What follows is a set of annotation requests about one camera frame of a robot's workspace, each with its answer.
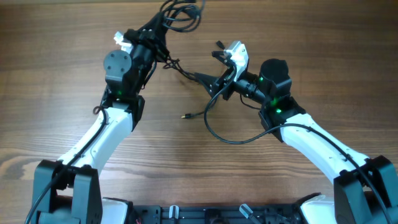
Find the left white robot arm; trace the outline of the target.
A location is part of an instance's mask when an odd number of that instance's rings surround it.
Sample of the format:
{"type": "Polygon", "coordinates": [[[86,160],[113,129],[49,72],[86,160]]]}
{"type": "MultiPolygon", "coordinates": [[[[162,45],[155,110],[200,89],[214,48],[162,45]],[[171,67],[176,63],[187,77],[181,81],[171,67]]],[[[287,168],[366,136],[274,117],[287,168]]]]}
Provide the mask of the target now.
{"type": "Polygon", "coordinates": [[[34,172],[32,206],[26,223],[136,223],[131,201],[104,198],[99,176],[105,164],[142,118],[139,94],[159,62],[166,62],[168,31],[157,13],[140,29],[117,32],[120,49],[103,61],[106,87],[97,119],[85,135],[56,161],[42,160],[34,172]]]}

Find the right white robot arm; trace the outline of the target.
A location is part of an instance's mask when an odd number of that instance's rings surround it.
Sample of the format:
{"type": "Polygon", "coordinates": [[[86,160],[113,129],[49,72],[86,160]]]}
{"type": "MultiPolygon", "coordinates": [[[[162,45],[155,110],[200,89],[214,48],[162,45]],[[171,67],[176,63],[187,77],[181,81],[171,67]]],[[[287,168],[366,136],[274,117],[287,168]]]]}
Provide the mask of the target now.
{"type": "Polygon", "coordinates": [[[333,184],[333,198],[318,194],[300,204],[303,222],[397,222],[397,172],[392,162],[356,152],[321,128],[292,97],[284,60],[266,60],[255,75],[248,72],[246,56],[225,51],[213,56],[227,66],[224,74],[195,74],[211,100],[239,93],[257,102],[264,132],[301,152],[333,184]]]}

